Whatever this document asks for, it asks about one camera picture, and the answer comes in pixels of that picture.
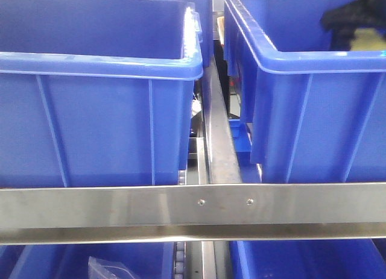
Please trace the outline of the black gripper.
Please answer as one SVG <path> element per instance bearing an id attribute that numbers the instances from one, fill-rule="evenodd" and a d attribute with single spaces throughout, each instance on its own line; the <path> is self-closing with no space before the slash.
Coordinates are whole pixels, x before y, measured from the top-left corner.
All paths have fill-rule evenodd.
<path id="1" fill-rule="evenodd" d="M 325 11 L 320 23 L 331 32 L 330 50 L 350 50 L 355 30 L 374 28 L 385 34 L 385 0 L 355 0 Z"/>

